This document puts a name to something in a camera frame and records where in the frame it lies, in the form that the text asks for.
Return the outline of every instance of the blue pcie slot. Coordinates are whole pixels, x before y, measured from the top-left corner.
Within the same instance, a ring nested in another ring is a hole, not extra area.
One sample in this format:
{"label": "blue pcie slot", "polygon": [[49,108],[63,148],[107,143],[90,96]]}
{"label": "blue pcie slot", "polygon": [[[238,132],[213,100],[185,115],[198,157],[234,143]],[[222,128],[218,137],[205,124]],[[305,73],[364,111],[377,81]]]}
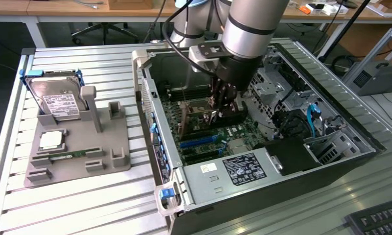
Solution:
{"label": "blue pcie slot", "polygon": [[202,145],[205,143],[213,143],[215,140],[217,140],[217,136],[210,136],[210,137],[202,138],[197,141],[187,141],[187,142],[179,143],[179,148],[186,148],[186,147]]}

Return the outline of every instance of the motherboard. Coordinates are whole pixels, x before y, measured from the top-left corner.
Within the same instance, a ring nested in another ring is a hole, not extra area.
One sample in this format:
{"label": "motherboard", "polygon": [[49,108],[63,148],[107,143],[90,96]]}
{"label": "motherboard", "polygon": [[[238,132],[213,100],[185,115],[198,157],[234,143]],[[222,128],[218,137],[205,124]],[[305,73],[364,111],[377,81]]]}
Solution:
{"label": "motherboard", "polygon": [[249,115],[238,124],[209,126],[209,98],[182,101],[161,99],[166,121],[183,165],[191,165],[223,156],[246,152],[263,142],[258,123]]}

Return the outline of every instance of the black keyboard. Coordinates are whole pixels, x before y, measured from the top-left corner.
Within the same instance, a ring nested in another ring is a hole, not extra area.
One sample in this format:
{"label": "black keyboard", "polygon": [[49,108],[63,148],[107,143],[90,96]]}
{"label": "black keyboard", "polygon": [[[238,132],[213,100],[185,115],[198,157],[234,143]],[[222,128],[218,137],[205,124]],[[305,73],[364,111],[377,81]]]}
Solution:
{"label": "black keyboard", "polygon": [[349,214],[345,219],[357,235],[392,235],[392,201]]}

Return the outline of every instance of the power supply label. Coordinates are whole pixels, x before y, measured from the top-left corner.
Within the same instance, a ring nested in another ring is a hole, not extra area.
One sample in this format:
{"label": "power supply label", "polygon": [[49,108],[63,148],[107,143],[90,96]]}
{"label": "power supply label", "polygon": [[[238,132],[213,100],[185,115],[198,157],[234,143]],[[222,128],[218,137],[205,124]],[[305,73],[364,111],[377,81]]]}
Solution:
{"label": "power supply label", "polygon": [[79,114],[73,94],[43,95],[43,100],[54,117]]}
{"label": "power supply label", "polygon": [[253,153],[222,160],[231,183],[239,186],[266,175]]}

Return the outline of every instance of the office chair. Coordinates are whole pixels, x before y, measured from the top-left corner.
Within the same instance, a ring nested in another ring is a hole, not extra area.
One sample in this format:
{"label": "office chair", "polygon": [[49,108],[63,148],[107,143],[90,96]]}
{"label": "office chair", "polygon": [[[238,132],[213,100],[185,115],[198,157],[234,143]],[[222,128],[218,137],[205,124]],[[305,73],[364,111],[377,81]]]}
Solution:
{"label": "office chair", "polygon": [[138,42],[137,35],[133,34],[131,32],[129,32],[127,30],[125,30],[127,28],[127,23],[123,23],[123,28],[115,27],[114,24],[115,23],[98,23],[98,24],[93,25],[93,23],[89,23],[89,26],[85,29],[82,29],[81,31],[70,34],[71,42],[75,45],[79,45],[81,40],[77,38],[77,36],[87,33],[87,32],[91,32],[91,31],[94,31],[97,29],[102,29],[102,45],[105,45],[105,36],[109,33],[109,29],[111,29],[111,30],[127,35],[129,37],[133,37],[134,38],[134,43],[137,43]]}

